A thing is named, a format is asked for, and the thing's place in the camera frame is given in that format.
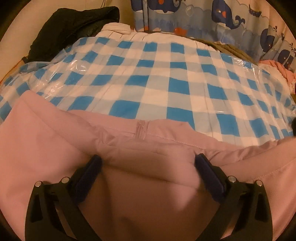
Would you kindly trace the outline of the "pink and brown jacket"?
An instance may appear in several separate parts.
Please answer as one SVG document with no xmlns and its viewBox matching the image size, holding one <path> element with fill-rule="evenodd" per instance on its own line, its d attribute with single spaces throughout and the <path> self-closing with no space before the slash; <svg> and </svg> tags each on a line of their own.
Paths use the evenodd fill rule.
<svg viewBox="0 0 296 241">
<path fill-rule="evenodd" d="M 103 240 L 194 240 L 218 209 L 194 166 L 204 154 L 228 176 L 262 181 L 277 239 L 295 214 L 295 138 L 240 147 L 173 120 L 63 111 L 26 91 L 1 124 L 1 212 L 25 239 L 37 181 L 57 183 L 102 158 L 79 208 Z"/>
</svg>

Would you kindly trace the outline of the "pink clothing heap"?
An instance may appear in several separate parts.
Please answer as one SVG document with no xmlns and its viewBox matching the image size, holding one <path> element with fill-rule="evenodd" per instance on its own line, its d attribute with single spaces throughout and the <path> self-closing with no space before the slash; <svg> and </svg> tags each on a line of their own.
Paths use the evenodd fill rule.
<svg viewBox="0 0 296 241">
<path fill-rule="evenodd" d="M 292 93 L 295 93 L 295 73 L 286 69 L 281 63 L 275 60 L 260 60 L 259 64 L 270 65 L 276 68 L 281 75 L 287 80 L 287 84 L 292 88 Z"/>
</svg>

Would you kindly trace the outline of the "blue white checkered bed cover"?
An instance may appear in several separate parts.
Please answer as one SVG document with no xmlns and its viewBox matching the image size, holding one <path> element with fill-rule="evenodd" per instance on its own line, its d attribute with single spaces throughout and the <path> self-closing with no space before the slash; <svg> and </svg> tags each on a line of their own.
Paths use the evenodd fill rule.
<svg viewBox="0 0 296 241">
<path fill-rule="evenodd" d="M 27 90 L 62 110 L 169 119 L 237 145 L 293 135 L 295 104 L 271 72 L 179 43 L 81 38 L 50 62 L 31 62 L 1 86 L 1 120 Z"/>
</svg>

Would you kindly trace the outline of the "olive green blanket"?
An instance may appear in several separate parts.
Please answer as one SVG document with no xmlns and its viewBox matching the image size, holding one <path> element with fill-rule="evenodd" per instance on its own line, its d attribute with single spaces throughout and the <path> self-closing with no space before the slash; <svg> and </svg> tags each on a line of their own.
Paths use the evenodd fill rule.
<svg viewBox="0 0 296 241">
<path fill-rule="evenodd" d="M 238 49 L 234 45 L 231 44 L 222 44 L 222 43 L 214 43 L 211 41 L 203 40 L 203 39 L 195 39 L 197 42 L 203 43 L 207 46 L 213 47 L 216 51 L 220 51 L 221 53 L 228 54 L 244 61 L 250 62 L 252 64 L 257 65 L 258 62 L 254 61 L 247 53 Z"/>
</svg>

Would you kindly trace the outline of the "black garment pile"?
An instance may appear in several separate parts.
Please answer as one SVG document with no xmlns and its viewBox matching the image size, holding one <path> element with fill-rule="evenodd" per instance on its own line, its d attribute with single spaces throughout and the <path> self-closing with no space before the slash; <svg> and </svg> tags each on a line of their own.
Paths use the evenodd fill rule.
<svg viewBox="0 0 296 241">
<path fill-rule="evenodd" d="M 46 21 L 30 46 L 24 63 L 51 61 L 61 50 L 84 37 L 94 37 L 108 23 L 118 23 L 119 8 L 116 6 L 77 11 L 60 8 Z"/>
</svg>

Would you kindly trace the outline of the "whale pattern curtain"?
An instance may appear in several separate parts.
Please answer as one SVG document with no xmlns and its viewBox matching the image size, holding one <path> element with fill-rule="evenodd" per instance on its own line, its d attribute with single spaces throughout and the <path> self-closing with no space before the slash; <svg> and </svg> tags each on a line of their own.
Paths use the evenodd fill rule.
<svg viewBox="0 0 296 241">
<path fill-rule="evenodd" d="M 135 28 L 231 44 L 295 72 L 295 32 L 268 1 L 132 1 Z"/>
</svg>

